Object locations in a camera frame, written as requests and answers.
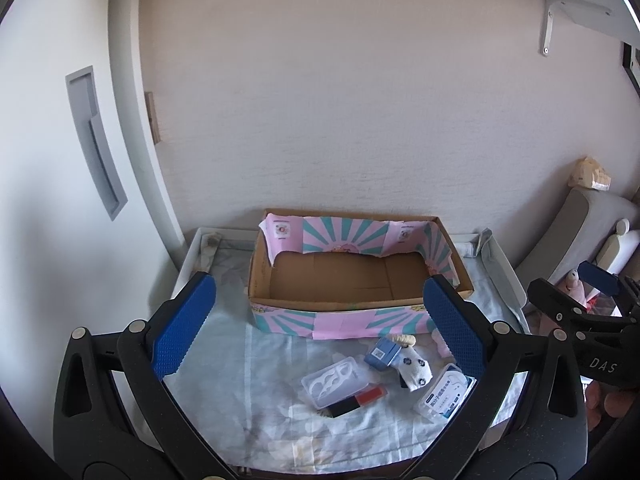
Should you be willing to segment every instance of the screw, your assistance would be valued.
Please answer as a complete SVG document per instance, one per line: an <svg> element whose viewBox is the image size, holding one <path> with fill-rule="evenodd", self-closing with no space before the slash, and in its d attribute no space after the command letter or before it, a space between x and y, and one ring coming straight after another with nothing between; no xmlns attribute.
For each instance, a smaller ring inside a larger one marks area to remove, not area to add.
<svg viewBox="0 0 640 480"><path fill-rule="evenodd" d="M554 330L554 337L558 339L558 341L566 341L566 332L564 330L556 328Z"/></svg>
<svg viewBox="0 0 640 480"><path fill-rule="evenodd" d="M146 323L141 319L137 319L129 323L129 331L133 333L142 332L145 329Z"/></svg>
<svg viewBox="0 0 640 480"><path fill-rule="evenodd" d="M509 330L511 330L509 328L509 325L507 325L505 322L503 321L498 321L496 324L494 324L494 330L498 333L498 334L508 334Z"/></svg>
<svg viewBox="0 0 640 480"><path fill-rule="evenodd" d="M86 334L86 329L84 328L84 326L79 326L71 333L71 337L73 339L80 339L84 337L84 334Z"/></svg>

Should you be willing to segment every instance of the wall mount bracket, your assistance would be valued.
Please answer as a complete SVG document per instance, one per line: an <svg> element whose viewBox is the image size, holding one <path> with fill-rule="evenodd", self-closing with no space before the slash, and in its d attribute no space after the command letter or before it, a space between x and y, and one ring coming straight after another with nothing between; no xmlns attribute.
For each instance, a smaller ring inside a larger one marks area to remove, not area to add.
<svg viewBox="0 0 640 480"><path fill-rule="evenodd" d="M554 13L562 6L578 7L580 9L590 10L604 16L612 16L613 11L609 7L592 4L583 0L546 0L545 1L545 17L543 24L542 44L540 45L540 54L547 57L549 55L549 46L551 44L551 31L554 26Z"/></svg>

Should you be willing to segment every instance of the small blue box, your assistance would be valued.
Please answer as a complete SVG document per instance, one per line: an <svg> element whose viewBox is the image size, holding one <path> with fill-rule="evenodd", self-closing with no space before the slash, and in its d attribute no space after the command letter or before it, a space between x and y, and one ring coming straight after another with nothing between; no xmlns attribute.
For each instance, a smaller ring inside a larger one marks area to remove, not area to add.
<svg viewBox="0 0 640 480"><path fill-rule="evenodd" d="M400 345L398 343L382 337L371 349L371 352L364 356L364 362L382 372L391 364L399 351Z"/></svg>

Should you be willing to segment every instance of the pink and teal box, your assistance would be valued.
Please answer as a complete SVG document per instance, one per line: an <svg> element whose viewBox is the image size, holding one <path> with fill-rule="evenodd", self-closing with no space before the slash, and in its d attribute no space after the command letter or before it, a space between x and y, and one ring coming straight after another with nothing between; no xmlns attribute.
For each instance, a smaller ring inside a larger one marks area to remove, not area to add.
<svg viewBox="0 0 640 480"><path fill-rule="evenodd" d="M265 332L314 339L425 333L435 328L422 304L432 274L444 275L462 298L473 293L437 217L268 210L249 300Z"/></svg>

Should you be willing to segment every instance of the gray sofa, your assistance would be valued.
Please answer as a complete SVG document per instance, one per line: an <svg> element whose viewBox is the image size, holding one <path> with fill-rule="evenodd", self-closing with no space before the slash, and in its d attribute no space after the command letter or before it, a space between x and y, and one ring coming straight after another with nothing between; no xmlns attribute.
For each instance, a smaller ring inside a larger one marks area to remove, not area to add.
<svg viewBox="0 0 640 480"><path fill-rule="evenodd" d="M608 191L574 187L549 229L515 269L524 289L536 278L556 284L584 260L593 260L621 218L638 228L640 207Z"/></svg>

